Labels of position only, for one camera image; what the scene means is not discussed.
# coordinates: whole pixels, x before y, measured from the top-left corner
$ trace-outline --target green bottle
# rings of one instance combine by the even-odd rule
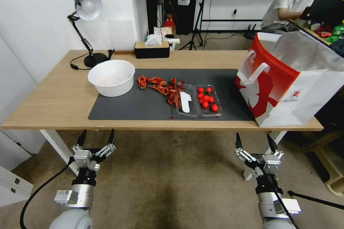
[[[331,36],[327,38],[328,42],[335,42],[339,39],[339,37],[344,33],[344,20],[341,22],[340,25],[334,27]]]

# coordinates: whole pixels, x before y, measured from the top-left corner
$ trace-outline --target clear plastic tray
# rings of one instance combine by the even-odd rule
[[[210,95],[214,98],[214,103],[209,103],[209,107],[207,108],[203,108],[201,104],[199,103],[198,92],[197,92],[197,88],[199,87],[204,88],[204,89],[206,89],[207,87],[210,87],[212,89],[212,92],[210,93]],[[191,96],[192,100],[189,102],[190,112],[184,113],[182,109],[179,110],[177,105],[175,105],[177,114],[189,116],[189,117],[216,117],[216,116],[222,115],[222,108],[221,108],[220,100],[216,94],[216,91],[213,85],[193,86],[191,84],[184,84],[183,91]],[[219,107],[217,112],[213,112],[211,110],[211,106],[213,104],[216,104]]]
[[[198,106],[199,106],[199,108],[201,110],[201,116],[203,116],[203,117],[221,116],[222,115],[222,108],[221,108],[220,100],[218,98],[218,95],[216,94],[216,90],[215,90],[214,86],[213,85],[196,85],[195,86],[196,92],[197,92],[197,88],[200,88],[200,87],[204,88],[204,90],[206,88],[211,88],[210,96],[212,96],[214,98],[214,103],[209,103],[209,107],[203,108],[201,106],[201,104],[199,103],[199,101],[198,101],[198,94],[197,94],[197,96],[196,96],[197,97],[197,103],[198,103]],[[216,104],[218,106],[218,108],[219,108],[216,112],[213,112],[211,110],[211,106],[213,104]]]
[[[184,116],[190,116],[190,117],[199,116],[201,113],[201,110],[200,110],[200,104],[198,102],[196,88],[193,85],[184,84],[183,91],[191,96],[192,100],[189,102],[190,112],[184,113],[182,111],[182,109],[179,110],[177,105],[175,105],[176,110],[177,110],[177,114],[184,115]]]

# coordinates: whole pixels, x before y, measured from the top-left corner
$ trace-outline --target desk lamp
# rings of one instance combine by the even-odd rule
[[[99,63],[106,61],[108,58],[106,55],[101,53],[93,53],[93,47],[91,44],[85,39],[78,28],[75,25],[75,22],[78,19],[82,20],[94,20],[100,14],[102,3],[101,0],[74,0],[75,1],[75,12],[71,15],[67,16],[70,23],[73,25],[74,29],[78,33],[79,37],[81,38],[82,43],[85,45],[87,50],[89,51],[89,55],[85,57],[84,64],[87,67],[94,67]]]

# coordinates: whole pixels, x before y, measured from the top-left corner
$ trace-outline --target lamp shade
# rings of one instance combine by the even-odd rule
[[[102,9],[101,0],[74,0],[75,11],[83,20],[94,20]]]

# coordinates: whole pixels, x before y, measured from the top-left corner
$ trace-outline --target bag handle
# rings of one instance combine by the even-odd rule
[[[251,59],[252,59],[251,62],[254,61],[254,58],[255,58],[255,51],[254,51],[254,50],[251,50],[251,51],[249,51],[249,52],[247,53],[246,59],[245,59],[245,61],[244,61],[244,64],[245,64],[245,62],[246,62],[246,60],[247,60],[248,58],[251,58]],[[257,80],[258,76],[259,76],[263,71],[269,72],[269,70],[270,70],[270,66],[269,66],[267,63],[261,63],[261,64],[258,66],[258,68],[252,73],[252,75],[248,78],[248,77],[246,77],[246,75],[242,72],[243,66],[242,66],[242,68],[240,69],[240,71],[238,71],[237,76],[240,78],[240,80],[241,80],[245,85],[253,84],[253,83]]]

